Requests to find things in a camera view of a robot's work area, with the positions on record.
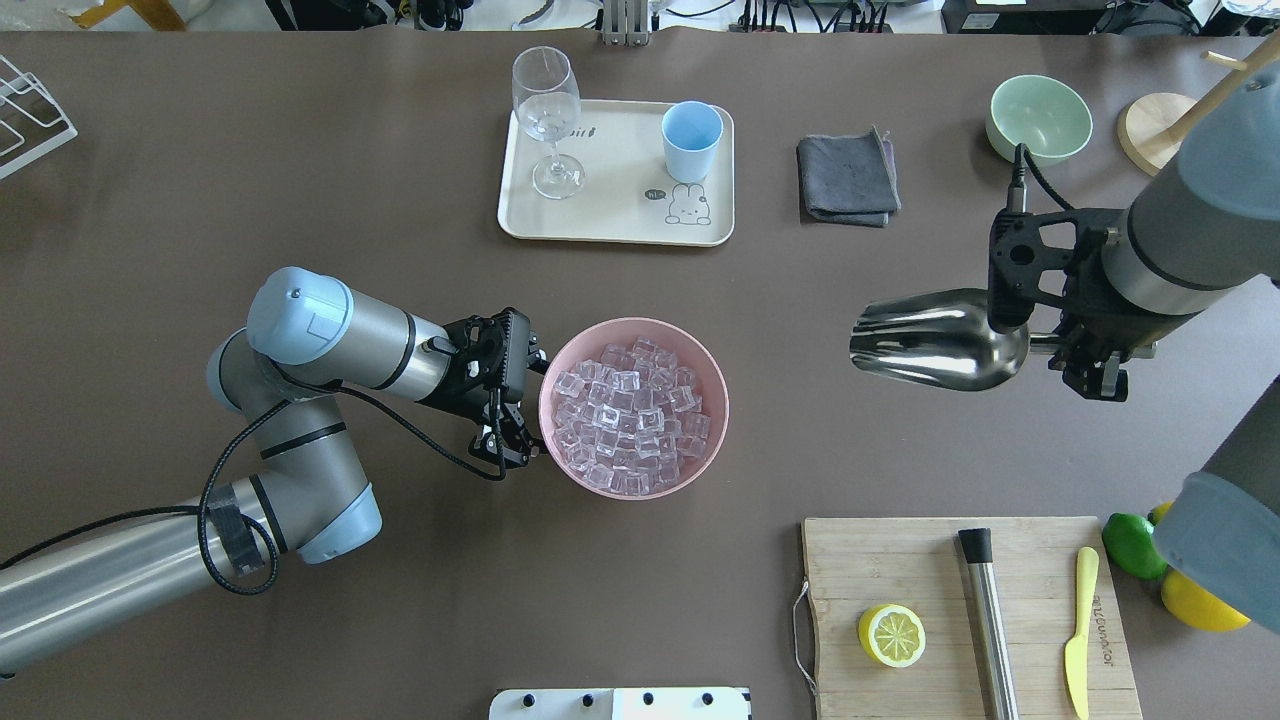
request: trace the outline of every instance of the yellow lemon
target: yellow lemon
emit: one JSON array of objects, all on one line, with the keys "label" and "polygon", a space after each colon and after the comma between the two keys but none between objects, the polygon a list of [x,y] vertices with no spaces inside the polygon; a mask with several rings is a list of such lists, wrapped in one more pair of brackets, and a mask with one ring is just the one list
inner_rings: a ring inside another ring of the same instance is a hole
[{"label": "yellow lemon", "polygon": [[1165,601],[1174,618],[1199,630],[1226,633],[1249,624],[1248,618],[1178,570],[1170,570],[1165,577],[1160,600]]},{"label": "yellow lemon", "polygon": [[877,605],[858,619],[858,639],[872,660],[906,667],[924,655],[924,623],[901,605]]},{"label": "yellow lemon", "polygon": [[1169,512],[1169,507],[1172,503],[1174,501],[1170,500],[1169,502],[1161,502],[1160,505],[1152,507],[1151,512],[1147,514],[1147,519],[1151,520],[1151,524],[1158,525],[1160,521],[1165,518],[1165,512]]}]

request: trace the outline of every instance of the brown table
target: brown table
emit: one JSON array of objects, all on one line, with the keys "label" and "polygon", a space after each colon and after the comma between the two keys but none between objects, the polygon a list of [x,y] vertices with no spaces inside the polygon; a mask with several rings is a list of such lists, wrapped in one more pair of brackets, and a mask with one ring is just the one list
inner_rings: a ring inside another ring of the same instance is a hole
[{"label": "brown table", "polygon": [[[737,120],[737,229],[710,250],[520,241],[495,220],[511,59],[572,56],[588,97],[698,96]],[[463,475],[362,406],[347,420],[385,527],[244,600],[206,591],[0,687],[5,717],[484,717],[508,687],[742,684],[755,716],[810,714],[790,602],[806,516],[1143,512],[1280,372],[1276,299],[1254,281],[1133,364],[1129,402],[1028,366],[980,395],[849,363],[874,299],[982,286],[1007,164],[991,90],[1048,73],[1096,135],[1048,176],[1123,206],[1144,176],[1114,120],[1153,91],[1203,94],[1202,49],[1248,40],[758,37],[664,31],[8,35],[81,137],[0,183],[0,555],[197,492],[243,423],[202,382],[273,269],[300,264],[435,322],[513,305],[558,348],[649,315],[699,337],[730,383],[712,469],[650,503],[588,493],[549,460]],[[887,229],[808,223],[805,133],[892,133]],[[1034,192],[1034,208],[1050,209]],[[411,416],[462,447],[466,423]],[[228,477],[251,470],[242,452]],[[1271,717],[1280,642],[1181,626],[1119,580],[1146,715]]]}]

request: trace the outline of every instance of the glass stem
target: glass stem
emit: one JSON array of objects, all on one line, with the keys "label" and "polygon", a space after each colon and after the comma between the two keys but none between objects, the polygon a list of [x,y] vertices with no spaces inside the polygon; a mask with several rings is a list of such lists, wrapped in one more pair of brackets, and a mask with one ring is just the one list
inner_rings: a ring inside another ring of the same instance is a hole
[{"label": "glass stem", "polygon": [[564,174],[564,164],[559,161],[559,149],[556,147],[556,141],[552,141],[552,174],[559,177]]}]

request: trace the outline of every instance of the light blue joint cap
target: light blue joint cap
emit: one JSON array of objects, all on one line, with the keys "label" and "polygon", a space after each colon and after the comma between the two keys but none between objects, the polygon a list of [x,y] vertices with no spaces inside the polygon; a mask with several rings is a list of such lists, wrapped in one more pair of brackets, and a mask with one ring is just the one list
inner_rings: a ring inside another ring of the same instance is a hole
[{"label": "light blue joint cap", "polygon": [[1244,218],[1280,220],[1280,65],[1244,81],[1187,133],[1178,172],[1202,200]]},{"label": "light blue joint cap", "polygon": [[1192,473],[1155,541],[1174,569],[1280,633],[1280,515],[1270,507],[1217,475]]},{"label": "light blue joint cap", "polygon": [[355,300],[342,281],[302,268],[266,278],[248,309],[248,343],[283,365],[310,363],[342,340]]},{"label": "light blue joint cap", "polygon": [[209,356],[209,365],[205,365],[205,384],[209,386],[209,393],[214,396],[214,400],[216,400],[219,405],[232,413],[239,413],[241,410],[239,407],[236,407],[232,398],[227,397],[227,391],[223,389],[223,352],[225,352],[227,346],[236,340],[236,336],[242,332],[244,332],[244,328],[233,332],[230,337],[224,340],[223,343],[218,346],[218,350]]},{"label": "light blue joint cap", "polygon": [[298,555],[307,565],[319,565],[356,550],[374,539],[381,529],[383,514],[378,511],[374,486],[370,483],[329,527],[300,547]]}]

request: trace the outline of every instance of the metal muddler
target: metal muddler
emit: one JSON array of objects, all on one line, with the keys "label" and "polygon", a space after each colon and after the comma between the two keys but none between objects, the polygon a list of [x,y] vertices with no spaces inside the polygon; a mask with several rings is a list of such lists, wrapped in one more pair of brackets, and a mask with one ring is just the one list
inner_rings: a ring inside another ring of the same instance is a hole
[{"label": "metal muddler", "polygon": [[1014,673],[1005,644],[1005,624],[1000,619],[1000,596],[996,593],[996,569],[991,562],[991,528],[960,530],[960,547],[969,564],[982,630],[982,650],[987,689],[996,720],[1018,720],[1018,698],[1014,696]]}]

